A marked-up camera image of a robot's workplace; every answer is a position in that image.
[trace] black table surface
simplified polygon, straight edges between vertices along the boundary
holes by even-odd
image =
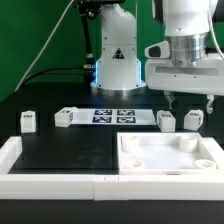
[[[176,132],[192,109],[205,110],[203,95],[176,94],[179,106],[172,110]],[[22,136],[23,153],[10,174],[118,174],[118,132],[160,132],[158,126],[72,125],[57,128],[54,114],[63,107],[169,110],[161,91],[115,98],[91,94],[84,84],[28,84],[0,103],[0,144],[10,136]],[[37,132],[21,134],[23,111],[36,111]],[[224,145],[224,97],[205,113],[198,130]],[[0,201],[0,223],[223,223],[224,202],[217,201]]]

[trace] black cable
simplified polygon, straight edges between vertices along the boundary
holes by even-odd
[[[55,68],[49,68],[49,69],[44,69],[41,70],[39,72],[36,72],[32,75],[29,75],[20,85],[20,87],[24,86],[28,81],[30,81],[31,79],[34,79],[38,76],[41,75],[93,75],[93,72],[89,72],[89,73],[82,73],[82,74],[69,74],[69,73],[56,73],[56,72],[51,72],[51,71],[66,71],[66,70],[82,70],[83,71],[83,66],[71,66],[71,67],[55,67]]]

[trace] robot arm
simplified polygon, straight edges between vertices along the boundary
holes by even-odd
[[[89,19],[95,19],[101,12],[102,5],[107,4],[121,4],[125,0],[76,0],[74,2],[75,8],[79,9],[80,13],[86,14]]]
[[[146,48],[146,81],[151,89],[224,96],[222,54],[207,54],[206,38],[213,22],[224,21],[224,0],[153,0],[153,17],[165,26],[165,40]]]

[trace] white robot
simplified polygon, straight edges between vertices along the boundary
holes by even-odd
[[[118,3],[125,0],[79,1],[77,8],[88,18],[101,16],[102,55],[96,62],[92,92],[108,96],[130,96],[144,92],[141,62],[136,57],[135,17]]]
[[[212,32],[212,16],[221,0],[153,0],[153,17],[164,24],[165,41],[145,49],[146,83],[164,90],[170,108],[172,91],[206,94],[212,113],[215,95],[224,96],[224,58],[206,53],[205,40]]]

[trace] wall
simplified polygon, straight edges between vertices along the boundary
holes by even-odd
[[[7,0],[0,8],[0,100],[11,94],[45,43],[69,0]],[[135,14],[135,0],[122,7]],[[100,20],[90,21],[96,58],[101,53]],[[223,24],[216,25],[218,41],[224,45]],[[138,58],[144,49],[163,40],[164,28],[152,20],[151,1],[138,1]],[[44,55],[32,72],[53,66],[75,66],[85,62],[79,14],[71,8]],[[44,80],[61,80],[46,78]],[[81,78],[72,81],[80,82]]]

